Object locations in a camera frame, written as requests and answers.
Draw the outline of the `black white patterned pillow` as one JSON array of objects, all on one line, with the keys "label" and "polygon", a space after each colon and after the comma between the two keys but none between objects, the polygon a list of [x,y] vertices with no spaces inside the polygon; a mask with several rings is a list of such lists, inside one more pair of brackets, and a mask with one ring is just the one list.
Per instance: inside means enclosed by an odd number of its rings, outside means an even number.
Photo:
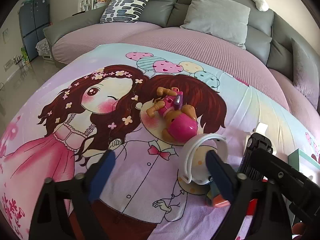
[{"label": "black white patterned pillow", "polygon": [[149,0],[111,0],[103,12],[100,23],[136,23]]}]

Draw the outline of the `black toy car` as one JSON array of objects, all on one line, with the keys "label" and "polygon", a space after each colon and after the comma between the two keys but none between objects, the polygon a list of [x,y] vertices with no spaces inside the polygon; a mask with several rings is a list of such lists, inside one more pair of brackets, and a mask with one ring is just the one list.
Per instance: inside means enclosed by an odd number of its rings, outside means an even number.
[{"label": "black toy car", "polygon": [[272,143],[264,135],[254,132],[245,143],[245,151],[238,172],[245,174],[253,181],[262,181],[264,175],[257,170],[255,164],[261,152],[273,154]]}]

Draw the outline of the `grey sofa with pink cover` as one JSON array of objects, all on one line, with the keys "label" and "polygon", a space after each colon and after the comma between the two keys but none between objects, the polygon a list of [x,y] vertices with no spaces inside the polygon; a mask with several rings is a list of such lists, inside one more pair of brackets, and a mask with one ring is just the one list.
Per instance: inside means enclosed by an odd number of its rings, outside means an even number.
[{"label": "grey sofa with pink cover", "polygon": [[212,35],[180,26],[191,0],[149,0],[136,23],[100,23],[102,9],[84,12],[44,30],[55,64],[65,67],[101,44],[127,43],[166,50],[216,67],[282,105],[313,135],[319,135],[317,109],[293,86],[293,38],[319,69],[319,55],[276,12],[251,9],[245,50]]}]

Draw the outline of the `white plastic holder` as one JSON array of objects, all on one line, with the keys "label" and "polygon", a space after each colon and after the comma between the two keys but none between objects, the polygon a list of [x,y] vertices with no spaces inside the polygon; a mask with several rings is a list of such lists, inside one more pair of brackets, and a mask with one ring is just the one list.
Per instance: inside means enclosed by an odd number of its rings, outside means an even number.
[{"label": "white plastic holder", "polygon": [[250,136],[258,139],[261,139],[261,138],[264,139],[266,137],[267,129],[268,129],[268,124],[259,122],[257,126],[250,133]]}]

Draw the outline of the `pink puppy toy figure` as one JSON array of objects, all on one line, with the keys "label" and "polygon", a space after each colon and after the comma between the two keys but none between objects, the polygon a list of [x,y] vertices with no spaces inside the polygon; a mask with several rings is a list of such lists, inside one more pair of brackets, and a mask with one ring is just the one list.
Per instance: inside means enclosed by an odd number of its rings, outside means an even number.
[{"label": "pink puppy toy figure", "polygon": [[158,98],[146,110],[148,117],[160,115],[165,121],[162,138],[167,142],[186,143],[197,135],[197,116],[192,105],[183,103],[183,92],[177,87],[158,87]]}]

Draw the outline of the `light grey pillow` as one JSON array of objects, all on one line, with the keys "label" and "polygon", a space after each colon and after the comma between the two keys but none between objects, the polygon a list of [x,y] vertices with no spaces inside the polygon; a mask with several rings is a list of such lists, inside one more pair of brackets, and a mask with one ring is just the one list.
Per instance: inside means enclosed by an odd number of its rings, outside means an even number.
[{"label": "light grey pillow", "polygon": [[180,26],[225,40],[245,49],[251,9],[233,0],[191,0]]}]

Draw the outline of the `white smart watch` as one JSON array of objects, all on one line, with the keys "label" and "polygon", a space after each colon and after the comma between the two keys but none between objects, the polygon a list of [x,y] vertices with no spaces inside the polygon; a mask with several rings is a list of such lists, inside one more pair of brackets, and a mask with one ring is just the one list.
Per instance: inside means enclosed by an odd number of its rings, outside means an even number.
[{"label": "white smart watch", "polygon": [[216,133],[198,134],[188,140],[179,155],[179,177],[187,184],[209,184],[212,179],[206,166],[206,154],[213,150],[222,161],[228,158],[228,145],[224,137]]}]

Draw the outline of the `red white bottle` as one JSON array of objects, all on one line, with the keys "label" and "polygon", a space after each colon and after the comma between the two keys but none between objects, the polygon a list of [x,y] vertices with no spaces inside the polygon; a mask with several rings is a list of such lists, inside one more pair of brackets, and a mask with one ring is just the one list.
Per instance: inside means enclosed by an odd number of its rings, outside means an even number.
[{"label": "red white bottle", "polygon": [[257,208],[257,199],[253,199],[249,202],[247,211],[246,211],[246,216],[254,216],[256,208]]}]

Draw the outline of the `teal white tray box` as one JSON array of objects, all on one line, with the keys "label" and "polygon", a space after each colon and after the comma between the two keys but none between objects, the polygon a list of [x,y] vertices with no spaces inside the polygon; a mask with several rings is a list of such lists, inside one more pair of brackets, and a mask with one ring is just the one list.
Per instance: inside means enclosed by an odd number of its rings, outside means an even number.
[{"label": "teal white tray box", "polygon": [[319,185],[319,163],[301,149],[296,149],[288,156],[288,164]]}]

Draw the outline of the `cartoon printed bed sheet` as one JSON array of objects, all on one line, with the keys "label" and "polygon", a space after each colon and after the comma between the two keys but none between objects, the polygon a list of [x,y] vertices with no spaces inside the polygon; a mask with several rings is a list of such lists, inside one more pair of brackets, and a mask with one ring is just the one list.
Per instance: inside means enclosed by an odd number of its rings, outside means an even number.
[{"label": "cartoon printed bed sheet", "polygon": [[182,180],[182,144],[162,137],[173,101],[153,118],[146,112],[159,87],[195,108],[196,134],[225,138],[220,156],[230,164],[260,123],[278,154],[319,159],[319,136],[244,80],[168,51],[100,45],[39,88],[1,138],[1,212],[19,239],[29,238],[44,180],[69,180],[106,150],[116,164],[95,208],[114,239],[210,238],[227,209],[205,206],[205,187]]}]

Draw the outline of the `grey purple pillow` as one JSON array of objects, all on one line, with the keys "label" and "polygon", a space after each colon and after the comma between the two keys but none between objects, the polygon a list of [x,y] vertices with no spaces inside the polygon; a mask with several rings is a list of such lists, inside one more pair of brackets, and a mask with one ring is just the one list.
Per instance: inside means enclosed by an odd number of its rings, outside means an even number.
[{"label": "grey purple pillow", "polygon": [[292,38],[293,86],[313,105],[318,107],[319,78],[318,69],[305,50]]}]

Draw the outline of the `books on side shelf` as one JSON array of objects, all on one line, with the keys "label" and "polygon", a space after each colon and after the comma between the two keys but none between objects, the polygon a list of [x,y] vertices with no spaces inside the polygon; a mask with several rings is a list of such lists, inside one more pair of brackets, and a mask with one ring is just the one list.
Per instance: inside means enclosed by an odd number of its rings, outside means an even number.
[{"label": "books on side shelf", "polygon": [[107,5],[107,0],[78,0],[78,12],[99,9]]}]

